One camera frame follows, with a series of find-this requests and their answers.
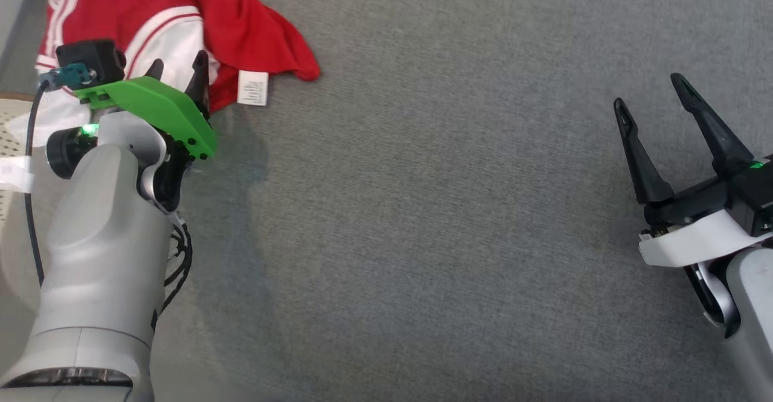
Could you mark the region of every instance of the red garment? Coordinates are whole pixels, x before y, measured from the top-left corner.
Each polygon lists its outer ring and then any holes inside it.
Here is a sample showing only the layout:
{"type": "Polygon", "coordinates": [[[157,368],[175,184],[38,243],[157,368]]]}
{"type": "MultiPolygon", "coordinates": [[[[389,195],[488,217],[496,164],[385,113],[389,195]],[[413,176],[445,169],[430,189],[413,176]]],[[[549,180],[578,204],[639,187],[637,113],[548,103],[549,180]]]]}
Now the red garment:
{"type": "Polygon", "coordinates": [[[162,81],[178,89],[185,89],[203,44],[211,56],[212,111],[236,100],[239,70],[292,71],[306,81],[320,74],[298,30],[259,0],[49,0],[36,67],[57,66],[58,45],[105,38],[126,54],[127,78],[143,75],[161,58],[162,81]]]}

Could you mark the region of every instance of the green indicator light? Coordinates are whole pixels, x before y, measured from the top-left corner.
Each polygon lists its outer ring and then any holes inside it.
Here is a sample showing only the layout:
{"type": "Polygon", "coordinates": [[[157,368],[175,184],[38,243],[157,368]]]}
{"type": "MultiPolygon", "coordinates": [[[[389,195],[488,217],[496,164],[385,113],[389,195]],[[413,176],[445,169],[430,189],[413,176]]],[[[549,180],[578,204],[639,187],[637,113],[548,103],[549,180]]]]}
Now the green indicator light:
{"type": "Polygon", "coordinates": [[[83,127],[80,128],[80,131],[83,132],[84,135],[94,135],[97,132],[97,129],[99,129],[99,124],[92,123],[83,125],[83,127]]]}

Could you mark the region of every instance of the green bracket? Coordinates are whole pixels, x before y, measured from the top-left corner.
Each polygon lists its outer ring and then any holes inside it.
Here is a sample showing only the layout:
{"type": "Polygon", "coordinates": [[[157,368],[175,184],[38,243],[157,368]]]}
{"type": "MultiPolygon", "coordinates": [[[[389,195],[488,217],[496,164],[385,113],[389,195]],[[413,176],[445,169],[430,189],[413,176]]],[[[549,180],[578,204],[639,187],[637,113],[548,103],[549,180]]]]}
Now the green bracket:
{"type": "Polygon", "coordinates": [[[187,94],[151,77],[130,78],[73,91],[81,103],[119,107],[182,141],[191,155],[205,159],[217,150],[215,132],[187,94]]]}

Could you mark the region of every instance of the gray carpet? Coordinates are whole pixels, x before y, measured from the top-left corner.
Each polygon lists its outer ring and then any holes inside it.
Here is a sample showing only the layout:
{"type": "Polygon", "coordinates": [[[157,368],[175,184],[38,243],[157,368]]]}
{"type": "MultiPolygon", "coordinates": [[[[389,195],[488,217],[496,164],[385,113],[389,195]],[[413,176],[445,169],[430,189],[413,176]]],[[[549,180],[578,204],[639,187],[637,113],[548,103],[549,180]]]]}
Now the gray carpet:
{"type": "Polygon", "coordinates": [[[773,152],[771,0],[263,1],[324,74],[213,118],[155,357],[278,399],[743,399],[638,255],[612,100],[674,188],[712,170],[671,72],[773,152]]]}

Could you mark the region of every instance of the clothing tag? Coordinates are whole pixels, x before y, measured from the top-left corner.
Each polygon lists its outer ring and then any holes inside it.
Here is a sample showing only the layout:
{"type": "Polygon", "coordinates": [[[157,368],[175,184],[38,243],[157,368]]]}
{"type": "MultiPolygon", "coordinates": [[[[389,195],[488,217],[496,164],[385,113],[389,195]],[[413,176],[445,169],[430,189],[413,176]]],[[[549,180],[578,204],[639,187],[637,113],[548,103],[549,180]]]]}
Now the clothing tag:
{"type": "Polygon", "coordinates": [[[0,190],[28,193],[33,189],[34,176],[30,170],[29,156],[0,158],[0,190]]]}
{"type": "Polygon", "coordinates": [[[237,102],[245,105],[264,107],[268,100],[267,72],[246,72],[239,70],[239,94],[237,102]]]}

